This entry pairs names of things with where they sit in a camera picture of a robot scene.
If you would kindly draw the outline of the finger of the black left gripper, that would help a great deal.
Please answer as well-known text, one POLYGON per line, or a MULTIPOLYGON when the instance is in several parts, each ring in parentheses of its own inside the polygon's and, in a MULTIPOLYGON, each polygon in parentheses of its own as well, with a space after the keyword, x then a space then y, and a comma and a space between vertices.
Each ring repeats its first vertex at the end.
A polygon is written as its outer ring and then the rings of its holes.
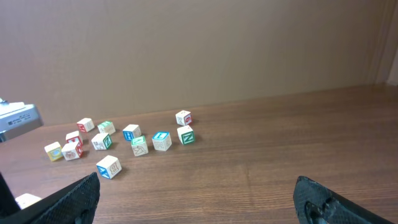
POLYGON ((2 174, 0 175, 0 212, 1 218, 7 218, 21 208, 18 206, 2 174))

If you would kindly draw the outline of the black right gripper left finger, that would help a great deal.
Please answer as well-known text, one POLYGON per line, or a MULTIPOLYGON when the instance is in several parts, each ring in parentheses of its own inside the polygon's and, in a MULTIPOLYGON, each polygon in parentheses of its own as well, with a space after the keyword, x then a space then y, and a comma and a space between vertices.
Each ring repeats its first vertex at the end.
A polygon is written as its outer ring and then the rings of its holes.
POLYGON ((1 218, 1 223, 92 224, 99 200, 100 180, 93 172, 33 205, 1 218))

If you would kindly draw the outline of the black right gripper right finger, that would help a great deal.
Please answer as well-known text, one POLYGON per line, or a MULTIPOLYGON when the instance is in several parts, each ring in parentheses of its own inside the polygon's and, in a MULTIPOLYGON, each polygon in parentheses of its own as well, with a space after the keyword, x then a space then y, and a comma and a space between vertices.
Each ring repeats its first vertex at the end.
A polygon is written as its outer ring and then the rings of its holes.
POLYGON ((293 201, 301 224, 392 224, 302 175, 296 181, 293 201))

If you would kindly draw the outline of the red O wooden block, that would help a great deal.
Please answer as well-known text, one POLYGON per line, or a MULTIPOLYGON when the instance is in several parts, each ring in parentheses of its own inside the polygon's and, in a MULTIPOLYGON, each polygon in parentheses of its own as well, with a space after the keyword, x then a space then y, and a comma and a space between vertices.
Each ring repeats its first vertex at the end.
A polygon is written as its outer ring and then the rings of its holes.
POLYGON ((62 148, 62 154, 67 161, 79 159, 83 155, 83 149, 78 141, 69 142, 62 148))

